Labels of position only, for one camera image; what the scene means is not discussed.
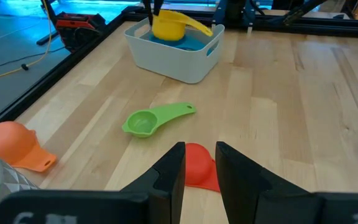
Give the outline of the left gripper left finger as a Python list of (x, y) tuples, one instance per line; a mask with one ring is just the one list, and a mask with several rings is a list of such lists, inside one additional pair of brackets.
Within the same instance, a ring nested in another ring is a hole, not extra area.
[(132, 204), (121, 212), (123, 224), (180, 224), (185, 159), (185, 143), (177, 142), (121, 190), (132, 195)]

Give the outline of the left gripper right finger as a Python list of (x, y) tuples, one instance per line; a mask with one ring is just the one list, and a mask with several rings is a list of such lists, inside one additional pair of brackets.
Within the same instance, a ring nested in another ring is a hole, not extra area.
[(243, 155), (216, 143), (216, 170), (229, 224), (317, 224), (322, 200)]

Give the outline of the yellow measuring cup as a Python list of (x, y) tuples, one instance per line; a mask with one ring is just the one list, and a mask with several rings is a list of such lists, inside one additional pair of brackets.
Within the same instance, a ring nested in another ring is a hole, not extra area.
[(212, 36), (213, 31), (191, 17), (176, 11), (161, 9), (159, 14), (153, 16), (153, 35), (166, 41), (178, 41), (184, 38), (186, 26), (191, 26), (207, 36)]

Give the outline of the red measuring cup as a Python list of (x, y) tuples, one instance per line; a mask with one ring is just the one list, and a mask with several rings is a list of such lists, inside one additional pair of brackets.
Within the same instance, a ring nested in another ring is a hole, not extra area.
[(185, 185), (220, 192), (216, 161), (197, 143), (186, 143)]

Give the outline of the teal measuring cup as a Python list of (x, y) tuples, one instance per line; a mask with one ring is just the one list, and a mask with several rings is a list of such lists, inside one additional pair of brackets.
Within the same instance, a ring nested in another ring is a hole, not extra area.
[(139, 38), (128, 36), (129, 47), (138, 65), (154, 69), (155, 62), (183, 62), (194, 65), (200, 62), (209, 70), (220, 57), (224, 42), (224, 31), (215, 32), (213, 36), (205, 36), (198, 31), (188, 30), (179, 41), (170, 45), (169, 41), (156, 38), (153, 33), (146, 32)]

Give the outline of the green measuring cup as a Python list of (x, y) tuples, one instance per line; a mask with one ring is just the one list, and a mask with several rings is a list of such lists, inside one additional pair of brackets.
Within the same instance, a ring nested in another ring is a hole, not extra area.
[(126, 119), (122, 130), (138, 138), (148, 138), (165, 123), (193, 113), (196, 113), (196, 107), (191, 103), (171, 103), (137, 110)]

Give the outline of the orange measuring cup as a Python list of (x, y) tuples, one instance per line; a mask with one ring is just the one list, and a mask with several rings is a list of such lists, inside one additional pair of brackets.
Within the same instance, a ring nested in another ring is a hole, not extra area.
[(57, 157), (41, 147), (35, 130), (5, 121), (0, 123), (0, 159), (13, 167), (44, 172)]

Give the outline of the red and black tool box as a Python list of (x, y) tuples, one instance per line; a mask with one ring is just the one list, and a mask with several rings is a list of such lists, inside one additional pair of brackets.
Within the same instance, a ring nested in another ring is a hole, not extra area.
[(54, 25), (65, 48), (73, 53), (99, 37), (106, 26), (106, 20), (100, 14), (61, 12), (55, 16)]

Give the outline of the black desk frame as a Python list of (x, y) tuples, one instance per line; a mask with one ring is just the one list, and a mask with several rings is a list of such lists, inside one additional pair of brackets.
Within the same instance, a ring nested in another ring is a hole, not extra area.
[(53, 30), (56, 23), (56, 14), (52, 8), (52, 3), (57, 0), (40, 0), (42, 5), (41, 8), (46, 12), (48, 15), (50, 25), (51, 25), (51, 31), (50, 34), (47, 34), (46, 36), (42, 37), (38, 41), (36, 41), (36, 44), (39, 46), (45, 45), (47, 42), (52, 41), (56, 36), (58, 35), (58, 32)]

